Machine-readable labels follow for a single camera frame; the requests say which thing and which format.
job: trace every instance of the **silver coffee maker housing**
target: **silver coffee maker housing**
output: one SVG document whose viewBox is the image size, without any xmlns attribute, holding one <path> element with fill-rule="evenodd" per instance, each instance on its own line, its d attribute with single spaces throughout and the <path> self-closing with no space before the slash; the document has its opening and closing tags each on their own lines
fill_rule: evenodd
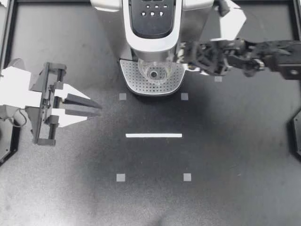
<svg viewBox="0 0 301 226">
<path fill-rule="evenodd" d="M 120 62 L 130 90 L 148 96 L 174 93 L 185 74 L 182 65 L 176 65 L 172 77 L 164 84 L 155 85 L 142 76 L 137 61 L 168 62 L 177 54 L 181 42 L 198 41 L 214 0 L 174 0 L 172 29 L 168 35 L 159 38 L 140 37 L 133 31 L 131 4 L 134 1 L 148 4 L 150 9 L 142 12 L 145 14 L 156 12 L 156 9 L 151 9 L 153 6 L 160 11 L 159 7 L 163 7 L 167 0 L 91 0 L 91 4 L 103 25 L 111 49 Z"/>
</svg>

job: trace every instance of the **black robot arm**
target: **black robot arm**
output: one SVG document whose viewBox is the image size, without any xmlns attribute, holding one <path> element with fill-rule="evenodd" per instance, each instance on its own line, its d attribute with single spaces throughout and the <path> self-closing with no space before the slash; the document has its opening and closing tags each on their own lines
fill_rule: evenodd
<svg viewBox="0 0 301 226">
<path fill-rule="evenodd" d="M 301 41 L 252 43 L 243 39 L 181 44 L 177 62 L 213 76 L 224 76 L 232 68 L 242 69 L 247 77 L 269 68 L 284 79 L 301 80 Z"/>
</svg>

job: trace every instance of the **black table surface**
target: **black table surface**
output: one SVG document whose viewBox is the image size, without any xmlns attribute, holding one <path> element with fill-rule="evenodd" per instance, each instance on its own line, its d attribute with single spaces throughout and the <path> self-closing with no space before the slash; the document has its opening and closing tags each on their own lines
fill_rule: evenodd
<svg viewBox="0 0 301 226">
<path fill-rule="evenodd" d="M 287 5 L 244 8 L 270 40 L 293 38 Z M 262 41 L 258 20 L 247 17 L 240 36 Z M 212 15 L 203 39 L 215 22 Z M 170 97 L 137 97 L 89 5 L 20 5 L 12 42 L 12 58 L 33 73 L 46 61 L 66 64 L 65 82 L 103 109 L 59 129 L 56 147 L 33 145 L 25 126 L 19 151 L 0 168 L 1 226 L 301 225 L 301 162 L 287 126 L 301 107 L 299 82 L 269 71 L 245 78 L 232 70 L 222 82 L 188 73 Z"/>
</svg>

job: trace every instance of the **wire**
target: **wire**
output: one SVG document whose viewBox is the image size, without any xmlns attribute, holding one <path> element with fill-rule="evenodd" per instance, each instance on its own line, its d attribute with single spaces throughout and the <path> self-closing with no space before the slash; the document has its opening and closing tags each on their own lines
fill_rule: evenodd
<svg viewBox="0 0 301 226">
<path fill-rule="evenodd" d="M 10 117 L 8 120 L 9 120 L 9 122 L 13 125 L 13 127 L 17 127 L 17 128 L 22 128 L 23 126 L 25 126 L 26 124 L 27 124 L 27 118 L 26 118 L 26 116 L 21 112 L 21 108 L 18 108 L 16 111 L 15 111 L 15 113 L 13 114 L 13 116 L 12 117 Z M 24 123 L 22 124 L 22 125 L 16 125 L 15 123 L 14 123 L 14 116 L 15 116 L 15 114 L 17 113 L 17 112 L 19 112 L 22 116 L 23 116 L 23 118 L 24 118 Z"/>
<path fill-rule="evenodd" d="M 257 23 L 259 24 L 259 26 L 260 26 L 260 28 L 261 28 L 263 38 L 264 38 L 266 41 L 269 40 L 269 39 L 268 39 L 268 36 L 267 36 L 267 34 L 268 34 L 268 33 L 267 33 L 267 30 L 265 29 L 265 26 L 264 26 L 262 20 L 261 20 L 257 15 L 255 15 L 255 14 L 254 14 L 252 11 L 250 11 L 250 10 L 246 10 L 246 9 L 242 9 L 242 8 L 234 8 L 234 9 L 240 9 L 240 10 L 242 10 L 243 12 L 246 12 L 246 13 L 250 14 L 251 16 L 253 16 L 253 17 L 257 20 Z"/>
</svg>

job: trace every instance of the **coffee maker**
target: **coffee maker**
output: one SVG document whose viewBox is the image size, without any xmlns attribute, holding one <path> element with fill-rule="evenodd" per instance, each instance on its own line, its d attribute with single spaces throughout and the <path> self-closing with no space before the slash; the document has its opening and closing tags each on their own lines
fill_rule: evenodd
<svg viewBox="0 0 301 226">
<path fill-rule="evenodd" d="M 181 43 L 198 41 L 214 0 L 91 0 L 128 88 L 138 95 L 176 92 Z"/>
</svg>

